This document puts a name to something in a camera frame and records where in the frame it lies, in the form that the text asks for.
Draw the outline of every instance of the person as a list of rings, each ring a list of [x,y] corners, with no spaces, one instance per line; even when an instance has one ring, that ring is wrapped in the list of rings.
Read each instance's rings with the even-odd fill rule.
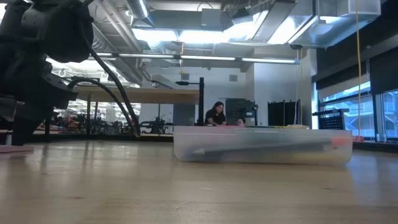
[[[224,103],[216,102],[212,109],[207,111],[205,124],[212,124],[215,126],[226,125],[226,118],[224,115]]]
[[[246,127],[246,119],[244,118],[239,118],[236,121],[236,125],[240,126],[240,127]]]

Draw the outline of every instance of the clear plastic container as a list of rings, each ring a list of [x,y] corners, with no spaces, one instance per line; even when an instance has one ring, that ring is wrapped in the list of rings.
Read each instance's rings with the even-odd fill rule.
[[[181,161],[342,165],[352,150],[351,131],[174,127],[174,154]]]

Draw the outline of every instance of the air vent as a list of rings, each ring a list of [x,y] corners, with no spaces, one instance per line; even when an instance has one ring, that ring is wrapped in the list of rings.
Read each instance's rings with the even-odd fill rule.
[[[181,80],[189,80],[189,73],[181,74]]]
[[[229,81],[230,82],[237,82],[238,81],[238,75],[229,75]]]

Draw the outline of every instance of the black shirt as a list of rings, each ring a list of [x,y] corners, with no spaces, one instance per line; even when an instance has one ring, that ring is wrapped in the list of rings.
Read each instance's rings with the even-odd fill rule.
[[[216,115],[216,112],[214,110],[209,110],[206,112],[206,119],[205,119],[205,124],[209,124],[207,119],[212,118],[213,122],[216,124],[222,124],[224,121],[226,121],[225,115],[223,113]]]

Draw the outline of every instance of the glass window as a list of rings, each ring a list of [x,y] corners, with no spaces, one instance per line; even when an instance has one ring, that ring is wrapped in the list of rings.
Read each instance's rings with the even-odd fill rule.
[[[398,90],[383,93],[384,128],[386,136],[398,138]]]
[[[374,137],[373,99],[371,96],[361,98],[361,136]],[[325,106],[325,110],[349,109],[344,113],[346,130],[358,135],[358,99],[333,103]]]
[[[366,91],[371,91],[371,82],[366,82],[366,83],[361,84],[361,93],[366,92]],[[330,100],[337,100],[337,99],[340,99],[340,98],[346,97],[346,96],[358,95],[358,92],[359,92],[359,86],[354,86],[352,88],[349,88],[348,90],[344,90],[344,91],[341,91],[339,93],[336,93],[334,95],[324,98],[323,102],[327,102]]]

